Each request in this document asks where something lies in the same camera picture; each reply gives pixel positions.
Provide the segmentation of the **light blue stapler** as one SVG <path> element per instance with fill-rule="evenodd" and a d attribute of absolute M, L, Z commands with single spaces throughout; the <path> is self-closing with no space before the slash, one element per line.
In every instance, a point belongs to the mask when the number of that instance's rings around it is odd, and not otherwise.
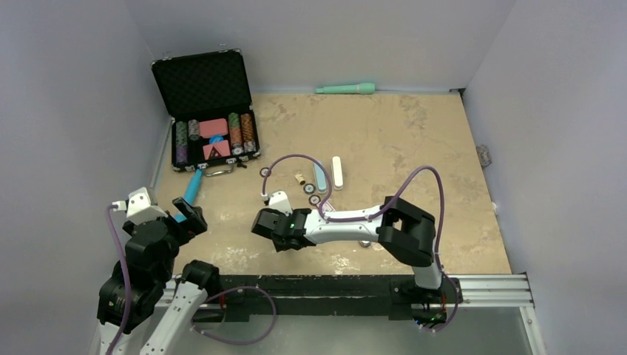
<path fill-rule="evenodd" d="M 326 193 L 326 191 L 328 190 L 328 186 L 326 183 L 325 174 L 318 163 L 313 164 L 313 173 L 318 191 L 321 193 Z"/>

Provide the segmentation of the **white stapler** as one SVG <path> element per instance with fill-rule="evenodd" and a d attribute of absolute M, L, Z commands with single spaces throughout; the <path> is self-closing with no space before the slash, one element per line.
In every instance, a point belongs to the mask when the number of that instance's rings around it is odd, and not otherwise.
<path fill-rule="evenodd" d="M 333 156 L 331 159 L 331 170 L 333 178 L 333 188 L 342 190 L 344 187 L 342 160 L 339 156 Z"/>

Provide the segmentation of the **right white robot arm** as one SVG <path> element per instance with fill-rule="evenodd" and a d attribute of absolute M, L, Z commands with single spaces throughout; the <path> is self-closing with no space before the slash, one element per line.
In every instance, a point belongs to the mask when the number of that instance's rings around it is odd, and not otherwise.
<path fill-rule="evenodd" d="M 435 257 L 435 218 L 417 206 L 386 197 L 385 205 L 353 211 L 292 209 L 284 197 L 271 198 L 254 219 L 251 232 L 269 239 L 276 251 L 339 241 L 378 243 L 414 273 L 417 295 L 432 301 L 444 291 L 444 276 Z"/>

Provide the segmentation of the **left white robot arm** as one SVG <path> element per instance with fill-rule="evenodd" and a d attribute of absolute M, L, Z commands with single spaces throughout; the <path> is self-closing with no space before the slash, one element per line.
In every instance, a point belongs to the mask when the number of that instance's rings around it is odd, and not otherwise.
<path fill-rule="evenodd" d="M 218 267 L 191 261 L 183 269 L 172 304 L 150 338 L 144 337 L 157 302 L 172 279 L 180 247 L 207 230 L 200 207 L 182 197 L 172 202 L 182 213 L 182 221 L 162 210 L 145 221 L 127 220 L 123 225 L 130 236 L 126 243 L 121 242 L 111 217 L 118 205 L 106 208 L 118 262 L 98 293 L 101 354 L 167 354 L 190 327 L 198 306 L 214 301 L 223 290 Z"/>

